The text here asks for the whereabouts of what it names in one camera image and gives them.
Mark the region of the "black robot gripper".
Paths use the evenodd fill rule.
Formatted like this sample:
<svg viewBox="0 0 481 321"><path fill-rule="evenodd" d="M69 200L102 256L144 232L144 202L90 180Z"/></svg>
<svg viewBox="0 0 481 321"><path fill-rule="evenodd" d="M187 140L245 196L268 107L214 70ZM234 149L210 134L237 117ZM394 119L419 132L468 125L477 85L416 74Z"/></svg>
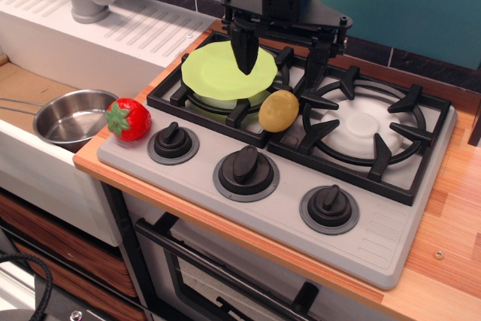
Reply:
<svg viewBox="0 0 481 321"><path fill-rule="evenodd" d="M300 32L333 33L333 41L315 40L310 46L304 70L304 89L316 89L328 61L345 42L352 19L319 0L220 0L225 9L223 23L231 38L237 67L249 75L257 61L259 37L269 31L299 36Z"/></svg>

